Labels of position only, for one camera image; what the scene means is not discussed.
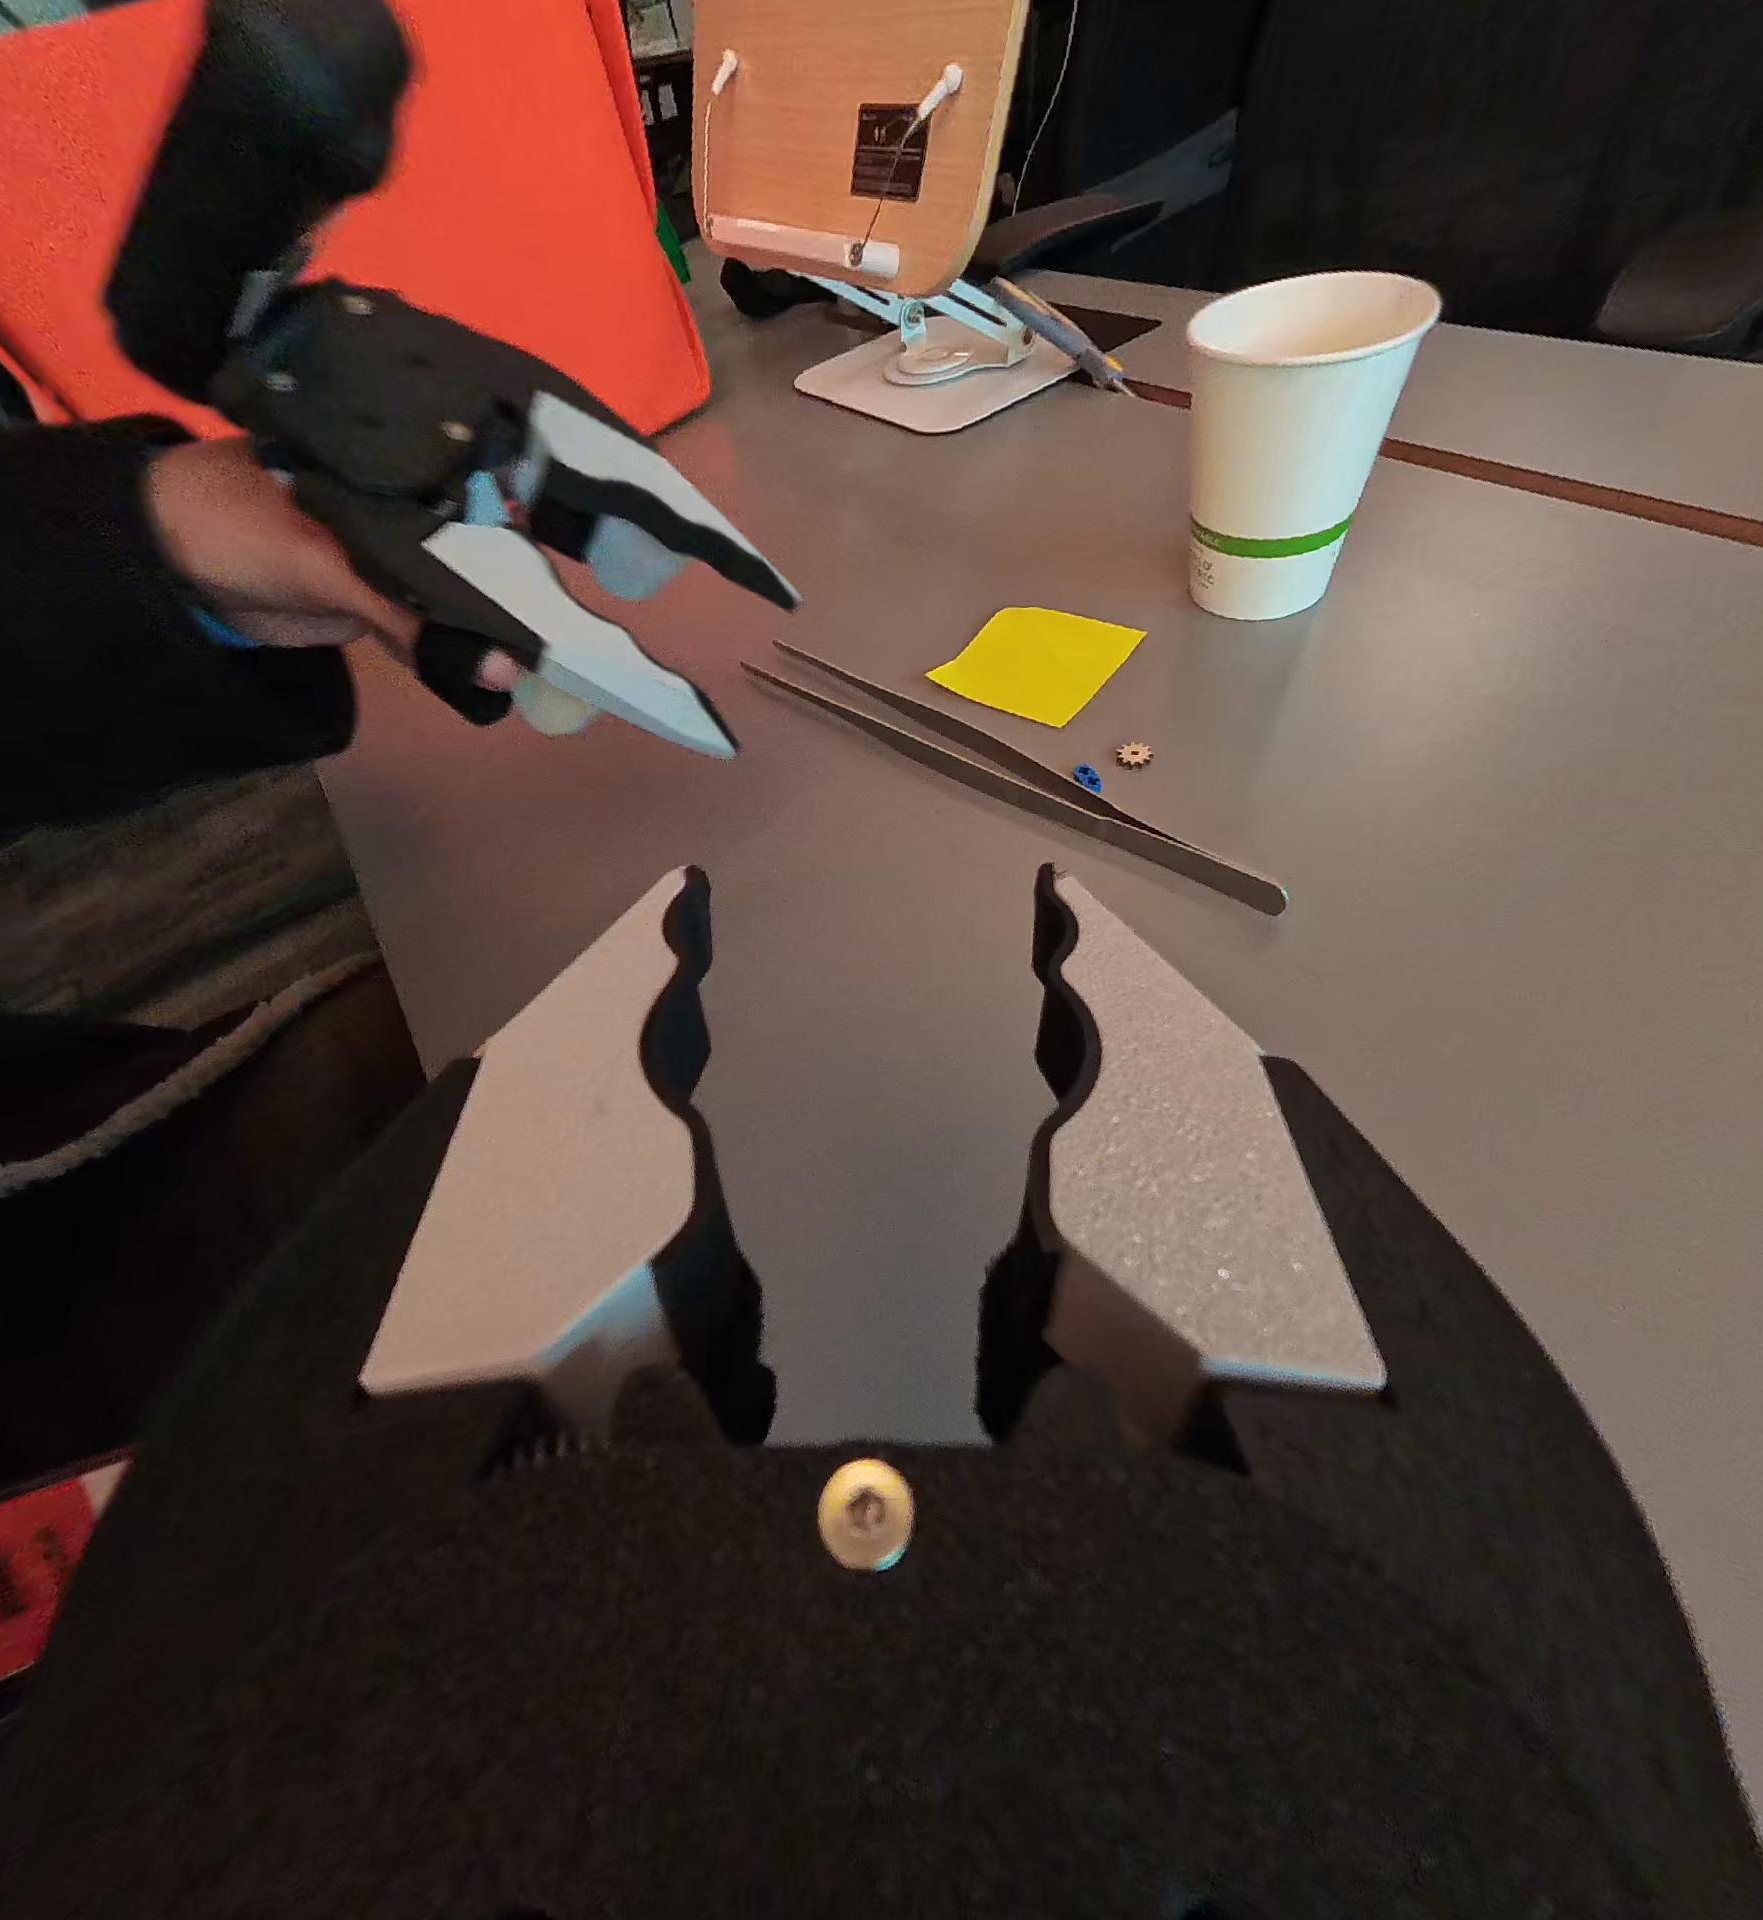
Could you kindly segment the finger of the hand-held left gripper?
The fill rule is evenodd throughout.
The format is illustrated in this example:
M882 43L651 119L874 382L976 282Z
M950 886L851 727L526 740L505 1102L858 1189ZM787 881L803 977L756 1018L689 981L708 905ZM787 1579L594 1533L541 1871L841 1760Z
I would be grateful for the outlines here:
M701 688L662 665L616 622L582 607L541 549L505 526L451 522L422 545L437 587L461 583L476 611L450 614L505 649L532 642L531 679L696 754L728 761L738 743Z
M524 456L531 532L580 559L610 597L651 598L699 562L783 611L801 605L792 580L626 424L537 391Z

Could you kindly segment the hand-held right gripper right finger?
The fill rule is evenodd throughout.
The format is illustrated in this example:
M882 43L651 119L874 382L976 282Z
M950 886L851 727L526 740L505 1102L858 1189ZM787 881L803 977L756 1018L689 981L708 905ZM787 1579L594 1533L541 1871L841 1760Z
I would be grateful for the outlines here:
M1234 1389L1354 1401L1388 1366L1253 1037L1082 881L1038 869L1035 1063L1053 1096L980 1292L976 1416L1060 1368L1126 1437L1234 1447Z

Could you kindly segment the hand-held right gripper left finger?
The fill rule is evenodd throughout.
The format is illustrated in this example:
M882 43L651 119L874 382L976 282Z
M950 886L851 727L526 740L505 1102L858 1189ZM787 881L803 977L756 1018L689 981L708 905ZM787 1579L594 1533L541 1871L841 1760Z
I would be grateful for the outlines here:
M578 1441L626 1382L686 1373L724 1437L772 1430L764 1299L698 1110L710 881L663 873L472 1059L365 1352L366 1397L537 1392Z

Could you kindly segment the long metal tweezers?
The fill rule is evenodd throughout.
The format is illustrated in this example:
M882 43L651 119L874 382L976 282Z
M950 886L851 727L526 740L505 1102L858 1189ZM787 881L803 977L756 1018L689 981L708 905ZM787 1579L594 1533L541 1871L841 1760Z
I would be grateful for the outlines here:
M1147 825L1072 773L1060 773L953 712L882 685L831 660L787 642L772 645L777 655L803 667L804 675L745 660L741 674L762 690L863 731L872 743L943 780L1123 850L1268 920L1286 913L1290 895L1278 881Z

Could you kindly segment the yellow sticky note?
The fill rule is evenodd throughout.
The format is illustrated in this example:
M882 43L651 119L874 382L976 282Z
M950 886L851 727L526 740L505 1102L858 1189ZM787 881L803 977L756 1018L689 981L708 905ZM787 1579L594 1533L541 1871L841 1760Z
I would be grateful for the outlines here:
M1140 628L1040 607L994 611L958 655L928 669L943 691L1062 730L1133 657Z

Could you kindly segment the white paper cup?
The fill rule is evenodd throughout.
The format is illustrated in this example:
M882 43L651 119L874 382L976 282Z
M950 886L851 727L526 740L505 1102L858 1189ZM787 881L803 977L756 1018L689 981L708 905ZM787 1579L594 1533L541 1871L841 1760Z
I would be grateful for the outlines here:
M1202 611L1267 622L1324 597L1442 309L1422 279L1329 270L1190 318L1187 590Z

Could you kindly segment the person's left forearm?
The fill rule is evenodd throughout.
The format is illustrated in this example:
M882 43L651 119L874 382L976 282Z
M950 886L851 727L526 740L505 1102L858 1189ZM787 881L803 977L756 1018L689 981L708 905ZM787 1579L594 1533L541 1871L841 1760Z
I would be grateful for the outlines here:
M167 417L0 427L0 847L333 757L333 648L236 645L166 559L145 479Z

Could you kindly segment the person's left hand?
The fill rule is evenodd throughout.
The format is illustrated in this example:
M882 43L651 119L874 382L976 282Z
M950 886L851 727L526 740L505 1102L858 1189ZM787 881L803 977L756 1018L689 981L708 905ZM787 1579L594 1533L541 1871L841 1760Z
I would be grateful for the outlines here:
M422 616L376 592L244 440L158 451L143 473L160 549L195 605L281 649L372 642L414 663Z

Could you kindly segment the orange felt storage bin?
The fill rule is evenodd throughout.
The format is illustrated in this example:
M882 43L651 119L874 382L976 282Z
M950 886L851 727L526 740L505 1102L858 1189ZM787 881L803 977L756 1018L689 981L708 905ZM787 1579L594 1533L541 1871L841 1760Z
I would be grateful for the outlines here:
M414 84L388 176L312 274L386 289L565 371L645 436L710 393L656 233L616 4L394 4ZM217 416L135 371L103 292L202 41L152 1L0 35L0 362L48 424Z

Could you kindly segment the wooden book stand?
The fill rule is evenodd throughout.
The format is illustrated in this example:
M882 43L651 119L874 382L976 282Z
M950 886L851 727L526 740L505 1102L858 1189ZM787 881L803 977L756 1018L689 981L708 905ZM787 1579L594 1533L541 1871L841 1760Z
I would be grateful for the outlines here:
M696 8L705 249L879 323L796 395L915 436L962 431L1075 375L972 268L1009 125L1024 1Z

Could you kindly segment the black mesh office chair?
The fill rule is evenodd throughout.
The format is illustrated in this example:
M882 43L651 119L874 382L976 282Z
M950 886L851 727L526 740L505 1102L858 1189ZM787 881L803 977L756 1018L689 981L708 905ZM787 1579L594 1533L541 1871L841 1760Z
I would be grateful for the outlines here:
M1030 1L990 213L1086 194L1153 204L1145 225L1055 263L1208 287L1265 13L1263 1Z
M1763 1L1270 4L1209 282L1763 361Z

